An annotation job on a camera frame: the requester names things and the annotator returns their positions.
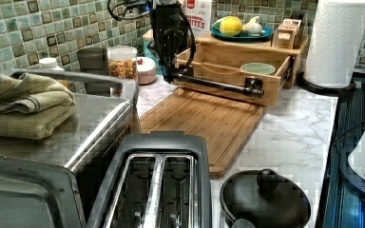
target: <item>green towel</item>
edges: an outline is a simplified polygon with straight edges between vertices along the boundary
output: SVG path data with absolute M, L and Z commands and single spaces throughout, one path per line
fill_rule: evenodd
M 13 79 L 0 74 L 0 136 L 44 139 L 74 106 L 73 93 L 49 77 L 25 73 Z

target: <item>tile backsplash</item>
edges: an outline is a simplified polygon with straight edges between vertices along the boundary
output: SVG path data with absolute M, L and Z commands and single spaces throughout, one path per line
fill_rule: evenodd
M 107 0 L 0 0 L 0 72 L 33 67 L 39 59 L 55 57 L 65 70 L 79 70 L 76 51 L 85 47 L 128 45 L 142 52 L 149 18 L 118 22 L 106 9 Z M 237 15 L 243 22 L 259 16 L 276 28 L 295 11 L 307 19 L 311 34 L 317 0 L 214 0 L 213 21 Z M 365 33 L 356 67 L 365 67 Z
M 76 51 L 128 45 L 142 51 L 148 18 L 118 22 L 106 0 L 0 0 L 0 72 L 32 67 L 54 57 L 65 70 L 78 70 Z

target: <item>bamboo cutting board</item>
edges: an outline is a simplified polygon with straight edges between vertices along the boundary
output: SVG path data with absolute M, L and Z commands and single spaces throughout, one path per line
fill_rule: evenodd
M 204 137 L 210 174 L 218 178 L 246 145 L 264 112 L 264 105 L 179 88 L 142 116 L 141 127 L 143 133 L 171 130 Z

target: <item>small bowl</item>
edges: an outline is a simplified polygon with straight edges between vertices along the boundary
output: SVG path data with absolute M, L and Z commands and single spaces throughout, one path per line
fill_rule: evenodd
M 249 63 L 241 66 L 241 70 L 249 73 L 272 74 L 276 69 L 274 66 L 268 64 Z
M 143 61 L 140 65 L 137 65 L 138 68 L 138 84 L 146 85 L 151 84 L 156 80 L 156 63 L 154 60 L 148 57 L 138 57 L 138 60 Z

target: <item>paper towel roll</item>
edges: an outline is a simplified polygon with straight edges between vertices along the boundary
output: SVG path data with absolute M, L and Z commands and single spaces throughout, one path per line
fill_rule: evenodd
M 304 80 L 327 88 L 350 84 L 365 29 L 365 0 L 319 0 Z

